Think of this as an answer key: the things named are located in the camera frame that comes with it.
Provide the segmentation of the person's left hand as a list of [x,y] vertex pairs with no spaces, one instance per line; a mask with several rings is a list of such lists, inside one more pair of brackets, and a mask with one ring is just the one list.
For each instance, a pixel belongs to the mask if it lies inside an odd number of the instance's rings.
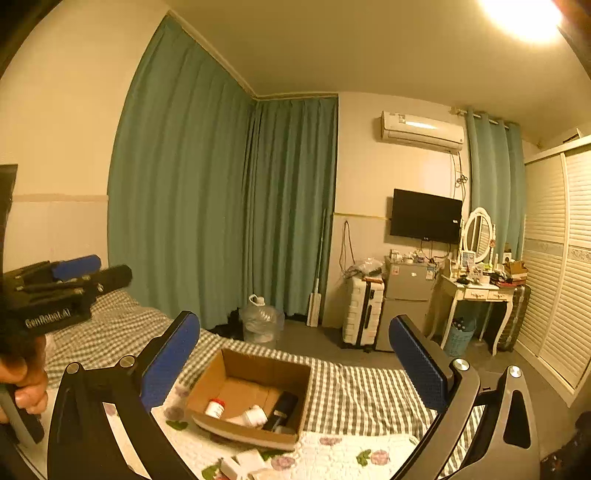
[[45,370],[46,338],[37,337],[30,355],[1,356],[1,383],[16,386],[15,403],[32,415],[41,414],[48,403],[48,375]]

